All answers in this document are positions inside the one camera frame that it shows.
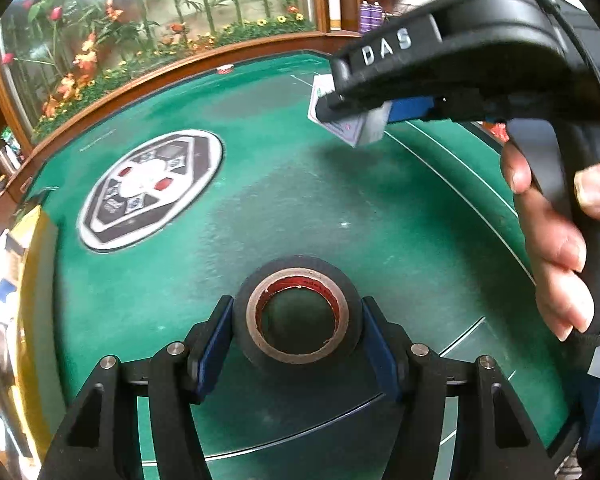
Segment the person's right hand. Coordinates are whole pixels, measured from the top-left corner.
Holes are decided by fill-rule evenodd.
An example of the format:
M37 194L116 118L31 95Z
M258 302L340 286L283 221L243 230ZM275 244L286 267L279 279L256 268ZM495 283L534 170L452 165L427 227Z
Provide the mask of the person's right hand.
M532 184L528 160L513 142L504 145L501 172L514 193L535 280L536 306L545 325L560 341L575 330L584 333L592 323L594 301L579 276L588 258L583 234ZM600 163L577 172L573 185L583 212L600 221Z

